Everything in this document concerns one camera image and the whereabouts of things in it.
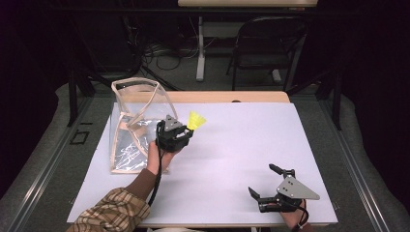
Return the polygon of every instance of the chair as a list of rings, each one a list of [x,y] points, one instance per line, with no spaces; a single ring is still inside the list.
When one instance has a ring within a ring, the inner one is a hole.
[[[251,19],[240,29],[229,61],[233,63],[232,91],[239,70],[284,70],[286,88],[296,44],[307,33],[307,24],[299,17],[263,16]]]

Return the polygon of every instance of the brown plaid shirt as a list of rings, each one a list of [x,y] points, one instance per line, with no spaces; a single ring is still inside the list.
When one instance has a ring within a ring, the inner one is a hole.
[[[115,188],[96,206],[81,213],[67,232],[133,231],[149,213],[150,207],[144,200],[123,188]]]

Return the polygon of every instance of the yellow object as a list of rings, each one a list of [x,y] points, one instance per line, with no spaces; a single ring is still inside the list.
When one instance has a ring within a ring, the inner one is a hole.
[[[190,112],[190,118],[188,119],[187,128],[189,130],[196,130],[202,124],[206,122],[206,119],[194,111]]]

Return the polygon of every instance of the transparent bag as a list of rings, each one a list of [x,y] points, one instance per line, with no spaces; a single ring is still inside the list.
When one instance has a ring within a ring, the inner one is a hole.
[[[148,144],[166,115],[178,119],[163,87],[154,80],[131,77],[113,81],[118,112],[111,115],[111,172],[139,173],[146,167]]]

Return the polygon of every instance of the gray bracket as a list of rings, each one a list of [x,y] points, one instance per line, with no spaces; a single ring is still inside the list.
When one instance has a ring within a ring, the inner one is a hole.
[[[169,114],[166,115],[165,119],[165,131],[172,131],[174,129],[182,127],[182,123],[178,122],[175,118],[171,117]]]
[[[277,191],[292,199],[320,199],[320,196],[316,192],[312,191],[292,176],[287,176],[278,186]]]

